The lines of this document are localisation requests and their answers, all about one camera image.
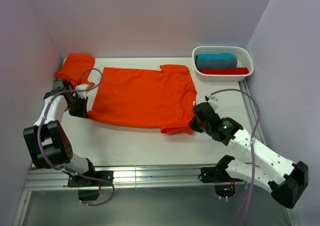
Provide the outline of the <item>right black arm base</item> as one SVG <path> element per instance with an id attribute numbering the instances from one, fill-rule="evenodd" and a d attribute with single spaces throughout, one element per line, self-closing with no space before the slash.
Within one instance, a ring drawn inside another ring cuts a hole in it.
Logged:
<path id="1" fill-rule="evenodd" d="M 204 184 L 213 184 L 214 192 L 222 198 L 233 197 L 237 191 L 236 183 L 244 183 L 243 180 L 231 178 L 218 167 L 202 167 L 197 179 Z"/>

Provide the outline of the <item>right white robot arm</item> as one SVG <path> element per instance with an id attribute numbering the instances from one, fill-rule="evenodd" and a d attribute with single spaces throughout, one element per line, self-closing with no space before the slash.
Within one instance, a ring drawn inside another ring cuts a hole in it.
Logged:
<path id="1" fill-rule="evenodd" d="M 250 182 L 266 190 L 280 205 L 292 209 L 309 185 L 309 168 L 302 161 L 293 162 L 274 152 L 232 118 L 220 118 L 212 106 L 203 102 L 193 108 L 189 126 L 199 133 L 236 150 L 252 160 L 246 164 L 230 155 L 213 167 L 202 167 L 200 180 L 216 183 L 228 180 Z"/>

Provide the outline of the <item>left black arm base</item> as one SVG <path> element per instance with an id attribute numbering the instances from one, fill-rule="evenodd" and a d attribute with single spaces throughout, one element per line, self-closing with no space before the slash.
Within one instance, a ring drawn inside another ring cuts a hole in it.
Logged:
<path id="1" fill-rule="evenodd" d="M 93 163 L 88 161 L 88 171 L 82 174 L 72 171 L 70 169 L 62 172 L 68 175 L 69 188 L 84 188 L 89 187 L 88 190 L 78 190 L 78 199 L 81 204 L 86 206 L 96 207 L 109 202 L 115 195 L 115 187 L 113 185 L 114 172 L 103 170 L 96 171 Z M 95 203 L 101 193 L 102 187 L 107 186 L 112 188 L 111 195 L 101 203 Z"/>

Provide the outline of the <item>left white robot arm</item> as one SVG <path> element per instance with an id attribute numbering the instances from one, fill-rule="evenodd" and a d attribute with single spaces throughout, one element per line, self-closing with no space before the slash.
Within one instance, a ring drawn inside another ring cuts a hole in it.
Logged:
<path id="1" fill-rule="evenodd" d="M 53 90 L 44 97 L 44 107 L 33 126 L 23 130 L 23 137 L 36 169 L 66 170 L 79 175 L 86 186 L 96 183 L 98 174 L 93 163 L 73 152 L 61 122 L 67 111 L 71 116 L 86 118 L 89 84 L 73 87 L 67 80 L 53 82 Z"/>

